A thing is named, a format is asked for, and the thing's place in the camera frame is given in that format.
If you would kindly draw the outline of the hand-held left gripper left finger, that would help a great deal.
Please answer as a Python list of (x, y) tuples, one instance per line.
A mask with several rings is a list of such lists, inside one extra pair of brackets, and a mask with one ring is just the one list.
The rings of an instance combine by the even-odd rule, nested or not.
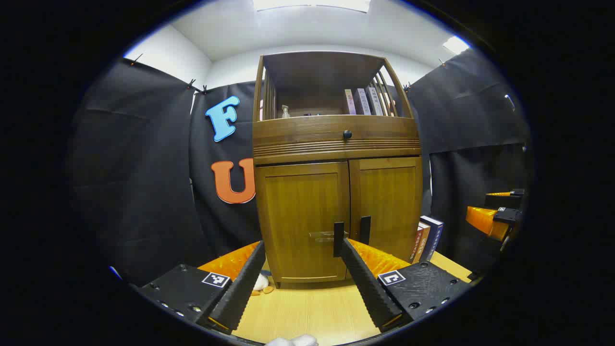
[(137, 291), (191, 324), (231, 334), (239, 327), (264, 260), (264, 243), (257, 241), (200, 267), (176, 265)]

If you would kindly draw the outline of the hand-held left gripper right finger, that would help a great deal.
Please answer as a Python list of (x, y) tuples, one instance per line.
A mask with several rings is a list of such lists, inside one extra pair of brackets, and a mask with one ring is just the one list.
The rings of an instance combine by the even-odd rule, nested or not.
[(433, 315), (471, 288), (429, 261), (408, 265), (353, 239), (340, 242), (340, 257), (380, 332)]

